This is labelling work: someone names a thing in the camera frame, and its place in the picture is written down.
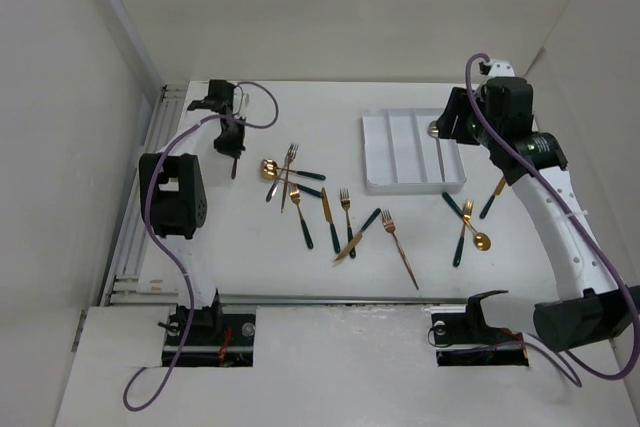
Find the silver spoon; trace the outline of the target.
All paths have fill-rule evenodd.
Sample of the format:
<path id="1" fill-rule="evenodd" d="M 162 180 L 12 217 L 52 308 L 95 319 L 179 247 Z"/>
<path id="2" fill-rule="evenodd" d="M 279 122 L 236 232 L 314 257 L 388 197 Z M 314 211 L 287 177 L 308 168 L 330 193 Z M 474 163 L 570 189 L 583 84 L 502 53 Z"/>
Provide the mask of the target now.
<path id="1" fill-rule="evenodd" d="M 437 126 L 437 122 L 436 121 L 432 121 L 429 124 L 429 126 L 428 126 L 428 134 L 429 134 L 430 137 L 432 137 L 435 140 L 440 177 L 441 177 L 441 181 L 445 182 L 446 181 L 446 175 L 445 175 L 445 169 L 444 169 L 444 158 L 443 158 L 441 143 L 440 143 L 440 139 L 439 139 L 439 128 Z"/>

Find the rose gold fork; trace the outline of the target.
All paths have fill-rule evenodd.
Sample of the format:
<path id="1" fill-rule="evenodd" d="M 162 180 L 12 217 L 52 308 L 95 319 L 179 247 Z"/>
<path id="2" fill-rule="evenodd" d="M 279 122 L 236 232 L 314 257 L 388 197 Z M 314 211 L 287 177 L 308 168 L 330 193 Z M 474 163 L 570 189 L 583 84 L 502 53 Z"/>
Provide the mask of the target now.
<path id="1" fill-rule="evenodd" d="M 397 248 L 398 253 L 399 253 L 399 255 L 400 255 L 401 259 L 402 259 L 402 262 L 403 262 L 403 264 L 405 266 L 405 269 L 406 269 L 406 271 L 407 271 L 407 273 L 409 275 L 409 278 L 411 279 L 411 282 L 412 282 L 414 288 L 416 290 L 418 290 L 419 289 L 419 285 L 418 285 L 418 282 L 416 280 L 415 274 L 414 274 L 413 269 L 412 269 L 412 267 L 410 265 L 408 257 L 406 256 L 406 253 L 405 253 L 405 251 L 404 251 L 404 249 L 403 249 L 403 247 L 401 245 L 401 242 L 400 242 L 399 238 L 396 235 L 396 226 L 395 226 L 393 218 L 392 218 L 390 212 L 387 209 L 385 209 L 385 210 L 383 210 L 381 212 L 381 216 L 382 216 L 382 223 L 383 223 L 384 230 L 387 233 L 389 233 L 392 236 L 392 238 L 394 239 L 394 242 L 396 244 L 396 248 Z"/>
<path id="2" fill-rule="evenodd" d="M 232 164 L 232 170 L 231 170 L 231 179 L 235 179 L 236 175 L 237 175 L 237 165 L 238 165 L 238 159 L 234 158 L 233 160 L 233 164 Z"/>

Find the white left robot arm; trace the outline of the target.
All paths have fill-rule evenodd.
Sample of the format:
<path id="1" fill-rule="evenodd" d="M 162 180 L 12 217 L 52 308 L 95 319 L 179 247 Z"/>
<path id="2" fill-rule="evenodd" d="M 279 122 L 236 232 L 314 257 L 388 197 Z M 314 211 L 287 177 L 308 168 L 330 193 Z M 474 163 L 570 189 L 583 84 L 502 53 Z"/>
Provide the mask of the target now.
<path id="1" fill-rule="evenodd" d="M 191 317 L 189 331 L 201 343 L 217 341 L 224 320 L 209 308 L 216 296 L 206 271 L 204 234 L 209 213 L 201 162 L 207 153 L 233 164 L 245 150 L 247 96 L 227 80 L 210 80 L 201 99 L 188 103 L 184 125 L 158 151 L 140 156 L 140 209 L 150 240 L 176 265 L 177 305 Z"/>

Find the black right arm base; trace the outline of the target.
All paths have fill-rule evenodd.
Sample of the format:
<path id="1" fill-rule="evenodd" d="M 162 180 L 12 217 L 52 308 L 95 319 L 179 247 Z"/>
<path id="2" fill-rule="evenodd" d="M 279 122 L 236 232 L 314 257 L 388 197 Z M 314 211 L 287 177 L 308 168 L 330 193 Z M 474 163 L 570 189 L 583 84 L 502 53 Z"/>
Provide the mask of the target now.
<path id="1" fill-rule="evenodd" d="M 435 312 L 431 320 L 439 367 L 529 366 L 521 334 L 488 326 L 465 312 Z"/>

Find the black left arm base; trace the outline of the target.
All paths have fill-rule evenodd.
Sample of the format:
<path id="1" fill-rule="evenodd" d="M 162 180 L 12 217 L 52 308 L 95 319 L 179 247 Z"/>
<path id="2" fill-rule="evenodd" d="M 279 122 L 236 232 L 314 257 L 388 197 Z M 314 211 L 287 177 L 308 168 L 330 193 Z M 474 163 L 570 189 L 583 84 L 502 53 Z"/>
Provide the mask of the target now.
<path id="1" fill-rule="evenodd" d="M 187 309 L 179 307 L 158 326 L 165 330 L 161 365 L 168 367 L 178 351 L 187 322 Z M 177 367 L 244 368 L 253 366 L 255 312 L 196 311 Z"/>

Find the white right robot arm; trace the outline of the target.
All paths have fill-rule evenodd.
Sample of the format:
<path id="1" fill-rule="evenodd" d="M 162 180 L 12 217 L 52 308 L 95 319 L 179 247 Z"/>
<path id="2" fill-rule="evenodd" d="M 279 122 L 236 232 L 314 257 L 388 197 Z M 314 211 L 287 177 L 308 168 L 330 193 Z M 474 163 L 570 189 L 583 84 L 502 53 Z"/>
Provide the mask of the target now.
<path id="1" fill-rule="evenodd" d="M 529 214 L 558 293 L 557 301 L 534 307 L 542 343 L 564 352 L 623 333 L 632 322 L 631 306 L 592 249 L 557 139 L 533 127 L 532 86 L 520 77 L 493 77 L 476 90 L 455 87 L 430 128 L 440 139 L 487 148 Z"/>

